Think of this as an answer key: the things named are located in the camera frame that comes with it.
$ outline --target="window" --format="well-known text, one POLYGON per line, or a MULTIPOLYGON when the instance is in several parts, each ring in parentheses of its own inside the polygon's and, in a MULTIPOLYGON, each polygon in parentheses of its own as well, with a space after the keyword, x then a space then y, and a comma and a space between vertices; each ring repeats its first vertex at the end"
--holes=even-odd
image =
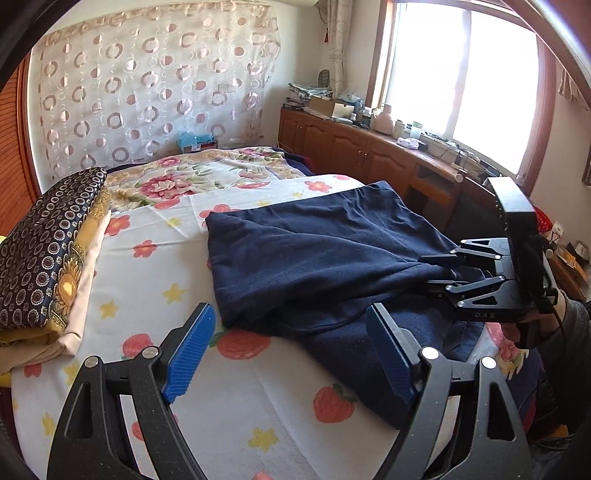
POLYGON ((519 173, 538 98, 536 35, 497 16, 398 4, 384 103, 406 123, 519 173))

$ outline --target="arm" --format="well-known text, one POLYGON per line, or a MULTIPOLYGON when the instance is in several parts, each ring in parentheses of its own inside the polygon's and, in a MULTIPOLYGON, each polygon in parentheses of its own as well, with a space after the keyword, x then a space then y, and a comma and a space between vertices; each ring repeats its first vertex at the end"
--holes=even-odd
POLYGON ((538 346, 538 351, 556 394, 563 421, 569 433, 574 433, 591 407, 589 315, 583 305, 569 300, 562 292, 556 310, 563 319, 565 335, 563 336, 553 315, 540 316, 541 329, 550 336, 538 346))

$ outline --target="floral blanket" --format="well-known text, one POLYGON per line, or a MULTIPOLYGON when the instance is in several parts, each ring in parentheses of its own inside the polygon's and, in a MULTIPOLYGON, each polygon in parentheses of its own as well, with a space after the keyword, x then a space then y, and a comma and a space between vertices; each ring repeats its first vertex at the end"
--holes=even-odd
POLYGON ((256 189, 305 175, 268 147, 204 150, 162 158, 107 176, 111 209, 123 212, 228 187, 256 189))

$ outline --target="sleeve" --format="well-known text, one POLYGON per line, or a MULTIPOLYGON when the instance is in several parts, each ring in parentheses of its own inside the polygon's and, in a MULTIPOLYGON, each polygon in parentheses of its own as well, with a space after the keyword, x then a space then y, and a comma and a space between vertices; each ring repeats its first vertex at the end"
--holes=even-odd
POLYGON ((591 331, 589 314, 577 301, 566 301, 562 330, 538 346, 561 416, 574 433, 591 407, 591 331))

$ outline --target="curtain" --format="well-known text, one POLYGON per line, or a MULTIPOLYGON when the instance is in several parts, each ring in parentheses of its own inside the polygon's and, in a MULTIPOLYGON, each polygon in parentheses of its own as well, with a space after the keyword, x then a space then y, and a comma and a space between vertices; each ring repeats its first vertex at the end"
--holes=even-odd
POLYGON ((33 49, 31 141, 55 181, 176 154, 182 131, 252 145, 279 50, 273 7, 250 2, 166 4, 66 27, 33 49))
POLYGON ((351 26, 353 0, 328 0, 330 88, 336 98, 346 87, 344 56, 351 26))
POLYGON ((562 78, 560 79, 560 88, 558 89, 558 93, 567 100, 576 102, 585 110, 589 111, 589 108, 587 107, 581 92, 579 92, 579 89, 574 84, 573 79, 570 77, 564 67, 562 68, 562 78))

